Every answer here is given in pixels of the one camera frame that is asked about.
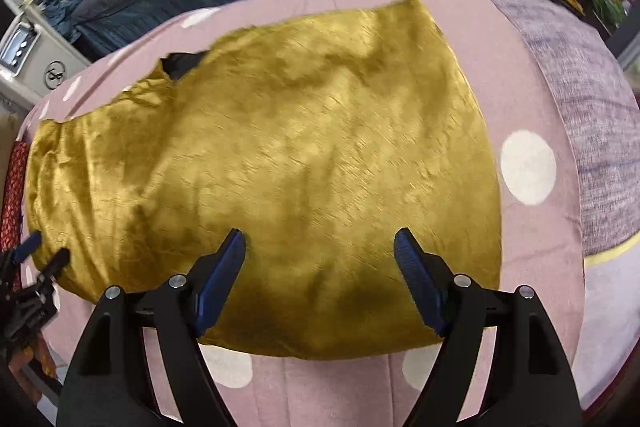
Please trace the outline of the grey lilac knitted blanket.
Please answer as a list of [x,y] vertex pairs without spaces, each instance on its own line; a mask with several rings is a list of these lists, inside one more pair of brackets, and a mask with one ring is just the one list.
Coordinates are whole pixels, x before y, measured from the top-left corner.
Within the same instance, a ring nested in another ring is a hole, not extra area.
[[574,153],[587,257],[639,233],[639,107],[597,31],[549,0],[490,0],[547,80]]

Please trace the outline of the gold satin jacket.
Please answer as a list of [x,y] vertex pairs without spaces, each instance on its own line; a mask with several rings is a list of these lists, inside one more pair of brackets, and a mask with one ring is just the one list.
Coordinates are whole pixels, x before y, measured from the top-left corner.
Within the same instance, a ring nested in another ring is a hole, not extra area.
[[180,79],[43,121],[26,221],[43,267],[89,301],[146,291],[240,230],[246,257],[203,343],[335,360],[434,343],[393,255],[408,229],[500,280],[497,169],[454,52],[420,0],[243,28]]

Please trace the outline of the pink polka dot blanket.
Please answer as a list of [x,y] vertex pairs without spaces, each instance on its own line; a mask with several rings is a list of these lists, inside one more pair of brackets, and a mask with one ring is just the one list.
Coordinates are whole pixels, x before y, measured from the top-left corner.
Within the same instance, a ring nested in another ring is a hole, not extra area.
[[[177,16],[66,80],[22,124],[32,145],[46,120],[65,122],[117,98],[154,69],[180,79],[214,43],[243,28],[326,12],[373,10],[400,0],[242,0]],[[536,289],[568,353],[584,314],[579,187],[570,141],[547,80],[521,34],[490,0],[420,0],[454,52],[482,112],[497,169],[500,280]],[[46,338],[72,355],[95,301],[62,286]],[[398,426],[438,350],[429,345],[352,359],[272,357],[203,343],[234,419],[243,426]]]

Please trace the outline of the white machine cabinet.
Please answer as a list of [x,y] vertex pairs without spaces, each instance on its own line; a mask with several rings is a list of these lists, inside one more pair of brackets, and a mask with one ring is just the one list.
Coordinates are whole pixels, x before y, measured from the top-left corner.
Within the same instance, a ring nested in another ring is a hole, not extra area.
[[37,8],[1,0],[3,98],[22,109],[31,109],[89,64]]

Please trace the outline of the red patterned folded cloth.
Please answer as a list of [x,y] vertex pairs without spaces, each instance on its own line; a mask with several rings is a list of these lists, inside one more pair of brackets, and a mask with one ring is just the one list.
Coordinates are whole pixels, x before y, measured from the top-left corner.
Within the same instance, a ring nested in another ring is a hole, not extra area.
[[9,157],[1,207],[1,260],[21,242],[23,222],[22,204],[29,145],[24,141],[13,144]]

